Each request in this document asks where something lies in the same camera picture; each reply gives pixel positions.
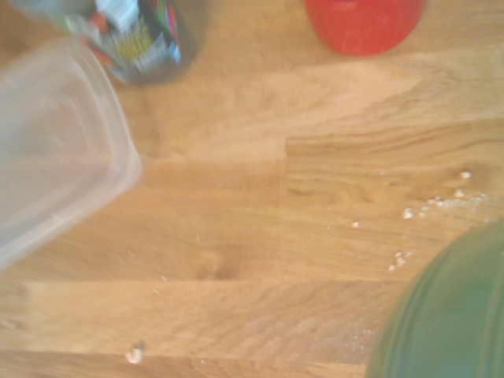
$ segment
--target green bowl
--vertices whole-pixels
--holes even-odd
[[[406,289],[366,378],[504,377],[504,222],[450,244]]]

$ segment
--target plastic container lid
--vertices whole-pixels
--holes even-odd
[[[133,186],[142,165],[112,85],[75,39],[0,72],[0,269]]]
[[[95,0],[9,0],[9,3],[26,13],[54,15],[90,9],[95,5]]]

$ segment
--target red object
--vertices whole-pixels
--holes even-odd
[[[319,37],[349,55],[372,55],[398,45],[415,28],[425,0],[305,0]]]

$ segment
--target food crumb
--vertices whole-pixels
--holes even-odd
[[[139,364],[143,360],[143,352],[143,344],[139,343],[133,347],[131,352],[126,353],[126,360],[132,364]]]
[[[397,266],[403,266],[406,263],[404,258],[397,258]]]
[[[462,197],[464,197],[464,189],[458,188],[458,189],[455,191],[454,196],[455,196],[455,197],[457,197],[457,198],[462,198]]]
[[[404,211],[402,212],[402,217],[404,219],[413,218],[413,209],[411,209],[410,207],[407,209],[404,209]]]

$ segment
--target wooden table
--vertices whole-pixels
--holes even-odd
[[[187,75],[117,84],[141,183],[0,273],[0,376],[361,377],[406,283],[504,215],[504,2],[355,58],[298,0],[190,1]],[[2,65],[58,34],[0,4]]]

